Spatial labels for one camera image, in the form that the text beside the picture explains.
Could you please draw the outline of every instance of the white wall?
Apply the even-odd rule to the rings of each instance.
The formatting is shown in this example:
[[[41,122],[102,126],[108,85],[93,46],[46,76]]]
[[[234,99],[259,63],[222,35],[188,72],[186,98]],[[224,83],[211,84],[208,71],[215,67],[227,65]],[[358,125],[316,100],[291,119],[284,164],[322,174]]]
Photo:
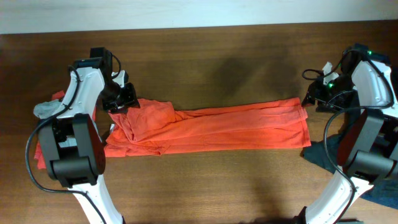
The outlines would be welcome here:
[[[398,0],[1,0],[0,34],[398,19]]]

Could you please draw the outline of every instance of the red fabric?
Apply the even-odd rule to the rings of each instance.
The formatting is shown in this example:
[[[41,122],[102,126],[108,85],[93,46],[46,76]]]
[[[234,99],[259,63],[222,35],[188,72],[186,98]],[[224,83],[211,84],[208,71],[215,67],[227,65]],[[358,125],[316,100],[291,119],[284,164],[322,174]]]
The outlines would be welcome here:
[[[298,98],[195,111],[175,111],[170,102],[139,103],[127,114],[110,114],[116,127],[106,140],[107,157],[310,146]]]
[[[51,97],[51,100],[57,100],[57,99],[61,99],[62,97],[65,96],[65,92],[64,91],[59,91],[57,93],[54,93]],[[95,120],[95,108],[94,108],[94,113],[93,113],[93,120]],[[40,143],[37,141],[36,144],[36,151],[35,151],[35,159],[37,159],[37,168],[38,169],[45,169],[45,162],[44,162],[44,157],[43,157],[43,153],[42,153],[42,148],[40,146]]]

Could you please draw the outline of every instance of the dark blue cloth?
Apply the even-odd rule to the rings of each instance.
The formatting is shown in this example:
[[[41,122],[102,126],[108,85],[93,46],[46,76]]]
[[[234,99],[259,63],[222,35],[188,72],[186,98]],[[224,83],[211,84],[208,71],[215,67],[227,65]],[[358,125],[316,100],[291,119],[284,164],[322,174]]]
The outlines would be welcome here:
[[[337,149],[342,136],[335,135],[328,138],[327,141],[329,154],[334,161],[336,161]],[[326,156],[323,142],[313,142],[310,147],[306,147],[304,149],[304,158],[329,172],[335,172],[335,168]],[[398,209],[398,180],[383,180],[380,184],[375,185],[373,189],[363,194],[361,198]]]

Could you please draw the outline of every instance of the folded red cloth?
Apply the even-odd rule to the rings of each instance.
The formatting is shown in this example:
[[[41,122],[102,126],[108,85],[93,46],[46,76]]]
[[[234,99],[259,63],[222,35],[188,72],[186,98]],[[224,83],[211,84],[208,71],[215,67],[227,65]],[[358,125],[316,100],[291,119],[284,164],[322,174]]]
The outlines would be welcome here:
[[[64,91],[59,91],[57,93],[54,93],[51,96],[51,100],[61,99],[64,96],[65,96],[65,92]],[[94,113],[93,113],[93,120],[95,120],[95,108],[94,108]],[[42,148],[41,148],[40,143],[38,141],[37,141],[37,144],[36,144],[36,151],[35,151],[34,158],[37,159],[37,168],[38,169],[45,169],[44,156],[43,156]]]
[[[127,114],[110,114],[116,127],[106,140],[107,157],[311,145],[298,98],[195,111],[175,111],[170,102],[139,103]]]

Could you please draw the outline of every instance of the brown table surface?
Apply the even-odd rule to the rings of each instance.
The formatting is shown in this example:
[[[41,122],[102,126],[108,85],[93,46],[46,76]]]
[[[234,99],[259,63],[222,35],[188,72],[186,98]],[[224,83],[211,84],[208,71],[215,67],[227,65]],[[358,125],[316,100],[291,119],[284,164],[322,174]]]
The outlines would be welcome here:
[[[73,196],[33,186],[24,146],[38,121],[33,107],[67,89],[67,65],[87,58],[90,47],[105,46],[119,57],[139,97],[188,110],[302,99],[310,84],[300,77],[305,68],[336,64],[355,42],[397,64],[397,40],[398,21],[0,35],[0,222],[88,223]],[[321,140],[330,114],[315,113],[315,107],[308,114],[311,138]],[[103,111],[97,115],[102,134],[111,120]],[[331,134],[341,124],[337,119]],[[332,176],[300,157],[301,150],[110,158],[104,176],[127,223],[290,218]],[[34,170],[41,183],[59,187],[45,171]],[[345,217],[397,223],[398,212],[359,199]]]

